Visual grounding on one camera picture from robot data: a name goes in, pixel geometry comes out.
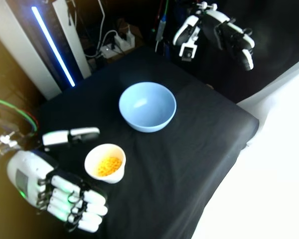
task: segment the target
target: led light strip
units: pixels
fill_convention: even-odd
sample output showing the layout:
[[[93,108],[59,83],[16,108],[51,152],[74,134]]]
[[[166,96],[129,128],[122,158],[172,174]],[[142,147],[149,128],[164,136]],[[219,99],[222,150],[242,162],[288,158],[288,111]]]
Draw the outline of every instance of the led light strip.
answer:
[[[44,22],[43,22],[43,20],[41,18],[41,15],[40,15],[38,9],[35,6],[31,7],[31,9],[32,9],[32,11],[34,13],[34,16],[35,16],[36,20],[38,21],[38,23],[39,23],[39,25],[40,25],[40,27],[41,27],[41,29],[42,29],[42,31],[43,31],[46,39],[48,40],[48,42],[49,42],[49,44],[50,44],[50,46],[52,48],[52,51],[54,52],[54,55],[56,56],[56,59],[58,59],[58,61],[59,61],[60,65],[61,65],[61,67],[62,67],[62,69],[63,69],[66,77],[68,78],[71,86],[74,87],[75,83],[74,83],[74,81],[73,81],[73,79],[72,79],[72,77],[71,77],[68,69],[66,68],[66,66],[64,64],[64,62],[62,60],[62,57],[61,57],[58,49],[56,48],[56,46],[55,46],[55,44],[54,44],[54,42],[53,42],[53,40],[52,40],[52,38],[50,36],[50,33],[49,33],[48,29],[46,28],[46,26],[45,26],[45,24],[44,24]]]

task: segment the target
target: black curtain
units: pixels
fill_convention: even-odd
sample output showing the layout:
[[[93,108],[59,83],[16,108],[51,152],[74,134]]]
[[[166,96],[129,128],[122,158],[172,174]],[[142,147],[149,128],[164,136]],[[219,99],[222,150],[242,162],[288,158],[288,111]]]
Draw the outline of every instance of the black curtain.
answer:
[[[228,54],[208,43],[203,33],[197,42],[195,59],[181,62],[174,50],[172,61],[211,84],[215,90],[234,102],[239,102],[258,92],[284,71],[299,61],[299,0],[219,0],[218,10],[241,28],[253,30],[254,64],[252,71],[244,71]],[[167,25],[171,40],[179,23],[179,11],[173,2]]]

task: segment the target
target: black table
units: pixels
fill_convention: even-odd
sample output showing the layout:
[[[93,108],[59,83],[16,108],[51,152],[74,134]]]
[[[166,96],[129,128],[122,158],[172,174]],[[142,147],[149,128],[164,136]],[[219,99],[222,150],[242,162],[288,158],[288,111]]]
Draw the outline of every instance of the black table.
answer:
[[[175,117],[159,132],[137,132],[120,115],[121,93],[141,81],[165,85],[176,97]],[[101,131],[97,143],[59,153],[64,169],[108,195],[109,212],[98,232],[77,230],[76,238],[191,238],[205,205],[258,128],[253,116],[146,47],[47,102],[40,113],[42,133],[87,126]],[[93,180],[84,170],[85,156],[102,143],[126,153],[117,184]]]

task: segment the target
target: black and white robotic hand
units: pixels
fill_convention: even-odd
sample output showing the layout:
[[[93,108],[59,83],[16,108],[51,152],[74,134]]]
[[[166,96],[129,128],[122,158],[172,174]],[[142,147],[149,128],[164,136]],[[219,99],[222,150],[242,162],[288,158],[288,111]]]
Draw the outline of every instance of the black and white robotic hand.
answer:
[[[48,152],[94,140],[99,134],[95,127],[60,130],[43,135],[42,142]],[[48,211],[63,221],[69,232],[76,228],[90,233],[98,230],[108,212],[106,196],[100,190],[92,189],[78,176],[58,168],[57,162],[46,153],[16,147],[17,143],[9,135],[2,135],[0,144],[2,148],[17,150],[8,161],[8,177],[39,213]]]
[[[251,29],[241,29],[225,14],[217,11],[214,3],[208,5],[203,1],[197,3],[194,14],[189,16],[177,31],[173,45],[180,46],[179,56],[183,61],[191,61],[195,57],[198,34],[202,30],[207,39],[220,50],[229,52],[231,57],[247,71],[254,68],[253,48],[255,42],[250,37]]]

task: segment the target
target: cup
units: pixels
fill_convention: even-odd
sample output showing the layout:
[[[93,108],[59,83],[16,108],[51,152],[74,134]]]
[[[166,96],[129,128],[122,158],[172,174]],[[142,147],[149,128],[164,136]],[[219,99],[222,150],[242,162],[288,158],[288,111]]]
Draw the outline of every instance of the cup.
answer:
[[[107,176],[98,176],[96,168],[102,160],[107,157],[115,157],[122,161],[121,166],[114,173]],[[124,168],[126,163],[126,156],[124,151],[115,144],[101,144],[93,148],[85,158],[85,171],[94,179],[102,180],[107,183],[117,183],[124,176]]]

